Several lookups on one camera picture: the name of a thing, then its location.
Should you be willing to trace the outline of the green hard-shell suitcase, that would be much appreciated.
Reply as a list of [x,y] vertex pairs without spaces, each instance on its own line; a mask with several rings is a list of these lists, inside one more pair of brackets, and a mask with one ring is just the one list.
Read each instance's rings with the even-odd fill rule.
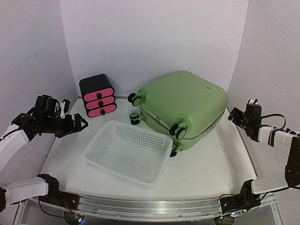
[[206,136],[221,120],[227,93],[220,86],[188,71],[175,71],[146,84],[128,98],[139,112],[130,114],[133,125],[144,121],[154,131],[172,138],[174,157]]

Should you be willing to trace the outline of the white perforated plastic basket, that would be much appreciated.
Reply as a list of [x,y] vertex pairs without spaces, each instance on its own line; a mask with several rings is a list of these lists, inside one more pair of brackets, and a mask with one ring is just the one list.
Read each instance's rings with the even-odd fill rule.
[[106,122],[83,152],[83,159],[128,181],[153,187],[172,151],[169,136],[115,120]]

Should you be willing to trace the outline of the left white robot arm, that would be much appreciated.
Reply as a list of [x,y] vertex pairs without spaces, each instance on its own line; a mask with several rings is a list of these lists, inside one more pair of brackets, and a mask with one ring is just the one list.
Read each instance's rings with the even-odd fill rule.
[[[64,118],[42,116],[35,118],[21,113],[0,138],[0,168],[3,169],[18,150],[30,142],[36,135],[54,134],[57,138],[81,132],[88,122],[80,115],[67,115]],[[0,210],[7,206],[33,197],[45,198],[51,204],[65,203],[59,182],[48,174],[12,183],[0,185]]]

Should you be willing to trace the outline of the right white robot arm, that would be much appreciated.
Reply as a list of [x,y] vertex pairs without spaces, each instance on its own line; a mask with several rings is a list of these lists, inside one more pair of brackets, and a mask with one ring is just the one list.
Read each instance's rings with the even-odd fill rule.
[[300,188],[300,134],[284,125],[276,127],[262,122],[271,117],[284,116],[279,113],[263,116],[260,105],[247,104],[245,111],[235,107],[228,117],[252,141],[272,148],[277,164],[271,174],[243,183],[236,197],[236,204],[241,208],[258,201],[261,194]]

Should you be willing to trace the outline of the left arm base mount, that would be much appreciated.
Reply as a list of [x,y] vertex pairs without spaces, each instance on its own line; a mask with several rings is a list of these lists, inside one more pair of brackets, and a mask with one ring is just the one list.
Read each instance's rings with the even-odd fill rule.
[[51,205],[64,207],[68,210],[76,210],[79,204],[80,197],[79,195],[70,192],[49,190],[46,195],[39,196],[38,200]]

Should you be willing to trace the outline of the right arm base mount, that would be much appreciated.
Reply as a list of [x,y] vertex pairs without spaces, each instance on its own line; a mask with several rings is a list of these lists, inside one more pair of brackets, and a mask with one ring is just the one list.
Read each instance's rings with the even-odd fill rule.
[[242,187],[239,194],[224,194],[218,197],[222,214],[239,210],[249,210],[260,205],[260,194],[253,194],[250,187]]

